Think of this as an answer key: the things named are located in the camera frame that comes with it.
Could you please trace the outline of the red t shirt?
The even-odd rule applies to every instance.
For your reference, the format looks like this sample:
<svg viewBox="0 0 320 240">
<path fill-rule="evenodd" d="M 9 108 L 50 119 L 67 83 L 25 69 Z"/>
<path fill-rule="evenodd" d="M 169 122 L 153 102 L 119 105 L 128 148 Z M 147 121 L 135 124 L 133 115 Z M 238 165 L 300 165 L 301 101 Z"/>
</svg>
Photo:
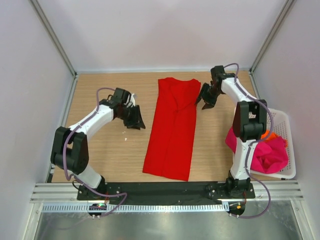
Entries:
<svg viewBox="0 0 320 240">
<path fill-rule="evenodd" d="M 188 181 L 197 120 L 196 79 L 158 80 L 158 97 L 143 164 L 143 173 Z"/>
</svg>

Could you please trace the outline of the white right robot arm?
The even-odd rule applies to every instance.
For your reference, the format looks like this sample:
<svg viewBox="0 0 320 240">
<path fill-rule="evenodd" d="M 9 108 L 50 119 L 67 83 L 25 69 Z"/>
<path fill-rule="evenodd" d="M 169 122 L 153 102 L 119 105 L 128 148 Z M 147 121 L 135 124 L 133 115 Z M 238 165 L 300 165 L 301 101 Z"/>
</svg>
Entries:
<svg viewBox="0 0 320 240">
<path fill-rule="evenodd" d="M 235 104 L 232 131 L 236 137 L 236 149 L 232 167 L 225 183 L 210 185 L 211 198 L 242 198 L 251 192 L 251 164 L 261 136 L 267 130 L 267 103 L 258 100 L 240 83 L 237 73 L 227 73 L 225 67 L 216 65 L 210 70 L 211 81 L 204 83 L 196 102 L 204 102 L 203 109 L 212 109 L 219 95 L 228 95 Z"/>
</svg>

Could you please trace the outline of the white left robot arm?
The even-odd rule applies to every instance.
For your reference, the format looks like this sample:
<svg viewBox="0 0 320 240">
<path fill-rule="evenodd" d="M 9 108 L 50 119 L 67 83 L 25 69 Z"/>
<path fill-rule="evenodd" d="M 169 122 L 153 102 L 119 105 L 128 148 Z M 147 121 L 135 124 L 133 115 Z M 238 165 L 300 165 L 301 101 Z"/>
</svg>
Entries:
<svg viewBox="0 0 320 240">
<path fill-rule="evenodd" d="M 128 129 L 145 129 L 135 94 L 115 88 L 104 99 L 96 99 L 96 107 L 77 123 L 56 129 L 50 161 L 64 171 L 66 180 L 74 179 L 88 190 L 95 200 L 107 196 L 106 181 L 89 164 L 89 140 L 114 119 Z"/>
</svg>

